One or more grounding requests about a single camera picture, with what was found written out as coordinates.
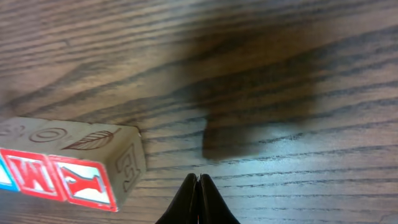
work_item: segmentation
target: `blue block face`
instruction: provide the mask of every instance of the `blue block face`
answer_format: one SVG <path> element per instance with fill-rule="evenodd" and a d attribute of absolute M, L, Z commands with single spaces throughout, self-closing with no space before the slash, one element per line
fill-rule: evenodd
<path fill-rule="evenodd" d="M 15 180 L 12 178 L 11 173 L 6 167 L 6 163 L 3 161 L 0 155 L 0 189 L 19 191 Z"/>

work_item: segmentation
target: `leaf drawing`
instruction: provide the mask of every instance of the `leaf drawing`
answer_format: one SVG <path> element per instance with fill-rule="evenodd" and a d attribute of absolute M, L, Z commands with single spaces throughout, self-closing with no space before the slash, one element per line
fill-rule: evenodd
<path fill-rule="evenodd" d="M 114 133 L 110 131 L 97 131 L 94 133 L 91 133 L 81 140 L 64 147 L 63 149 L 74 149 L 74 150 L 93 150 L 93 149 L 99 149 L 101 147 L 106 146 L 109 144 L 114 135 L 120 131 L 120 128 L 117 129 Z"/>

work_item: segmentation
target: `red block face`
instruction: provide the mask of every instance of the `red block face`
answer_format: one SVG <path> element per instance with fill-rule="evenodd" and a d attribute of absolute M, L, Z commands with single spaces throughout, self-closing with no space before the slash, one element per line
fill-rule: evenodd
<path fill-rule="evenodd" d="M 45 156 L 10 149 L 2 149 L 1 153 L 22 193 L 65 200 L 57 175 Z"/>
<path fill-rule="evenodd" d="M 117 211 L 116 202 L 102 164 L 60 156 L 49 156 L 68 201 L 78 205 Z"/>

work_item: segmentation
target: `letter block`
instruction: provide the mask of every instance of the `letter block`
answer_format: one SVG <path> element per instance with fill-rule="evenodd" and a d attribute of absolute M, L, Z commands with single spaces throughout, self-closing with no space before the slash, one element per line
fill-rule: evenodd
<path fill-rule="evenodd" d="M 146 171 L 135 127 L 11 118 L 0 124 L 0 189 L 117 212 Z"/>

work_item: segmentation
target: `wooden table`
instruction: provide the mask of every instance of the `wooden table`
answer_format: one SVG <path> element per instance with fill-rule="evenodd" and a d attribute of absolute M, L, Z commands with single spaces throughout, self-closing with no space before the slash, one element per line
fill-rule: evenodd
<path fill-rule="evenodd" d="M 0 191 L 0 223 L 154 223 L 210 174 L 241 223 L 398 223 L 396 0 L 3 0 L 20 116 L 138 126 L 119 213 Z"/>

